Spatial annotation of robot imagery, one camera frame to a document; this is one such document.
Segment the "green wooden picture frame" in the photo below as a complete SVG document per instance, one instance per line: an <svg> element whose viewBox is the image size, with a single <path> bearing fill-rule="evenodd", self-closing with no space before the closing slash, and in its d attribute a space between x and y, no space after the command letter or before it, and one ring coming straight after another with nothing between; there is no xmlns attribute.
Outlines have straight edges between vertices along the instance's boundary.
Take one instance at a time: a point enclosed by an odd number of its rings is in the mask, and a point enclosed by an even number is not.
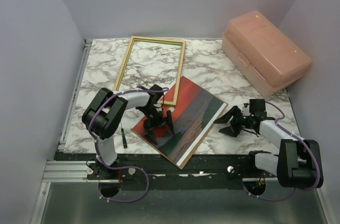
<svg viewBox="0 0 340 224"><path fill-rule="evenodd" d="M159 84L172 90L158 102L175 107L186 48L185 40L132 36L119 69L115 91Z"/></svg>

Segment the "sunset photo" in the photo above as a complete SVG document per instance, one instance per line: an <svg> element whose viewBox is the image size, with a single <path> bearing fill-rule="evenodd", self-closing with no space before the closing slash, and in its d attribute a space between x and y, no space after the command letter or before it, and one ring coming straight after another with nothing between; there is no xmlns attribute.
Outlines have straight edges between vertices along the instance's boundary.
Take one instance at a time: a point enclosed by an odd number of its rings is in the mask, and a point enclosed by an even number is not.
<svg viewBox="0 0 340 224"><path fill-rule="evenodd" d="M176 106L164 107L164 112L171 111L175 135L171 134L168 126L156 128L153 132L157 142L154 143L144 136L145 117L141 117L131 131L183 169L210 131L213 121L227 106L226 102L182 76Z"/></svg>

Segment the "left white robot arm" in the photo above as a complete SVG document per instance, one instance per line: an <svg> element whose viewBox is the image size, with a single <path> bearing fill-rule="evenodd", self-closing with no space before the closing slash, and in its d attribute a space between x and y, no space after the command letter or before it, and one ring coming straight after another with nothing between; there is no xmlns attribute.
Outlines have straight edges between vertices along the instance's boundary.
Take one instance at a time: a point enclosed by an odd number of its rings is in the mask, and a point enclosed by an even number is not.
<svg viewBox="0 0 340 224"><path fill-rule="evenodd" d="M163 114L162 108L156 106L166 91L168 88L154 84L149 89L138 86L119 92L101 88L97 92L82 115L82 122L93 137L95 145L94 171L100 172L107 179L117 175L118 155L114 145L114 133L126 110L135 108L144 114L146 120L143 122L143 135L153 143L157 143L153 132L156 128L167 126L171 134L175 134L171 111Z"/></svg>

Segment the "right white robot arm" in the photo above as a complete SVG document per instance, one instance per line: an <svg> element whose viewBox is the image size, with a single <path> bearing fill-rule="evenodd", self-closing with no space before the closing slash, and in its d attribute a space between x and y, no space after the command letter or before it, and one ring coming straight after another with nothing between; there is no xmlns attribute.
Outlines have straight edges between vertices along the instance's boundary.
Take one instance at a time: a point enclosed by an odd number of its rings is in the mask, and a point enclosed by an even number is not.
<svg viewBox="0 0 340 224"><path fill-rule="evenodd" d="M214 122L226 124L219 131L237 137L241 131L261 135L278 149L274 155L266 151L253 151L251 160L244 164L245 173L257 177L263 171L274 175L282 187L313 190L323 185L320 147L315 140L306 140L290 132L280 124L279 118L267 114L264 99L251 99L240 109L233 106Z"/></svg>

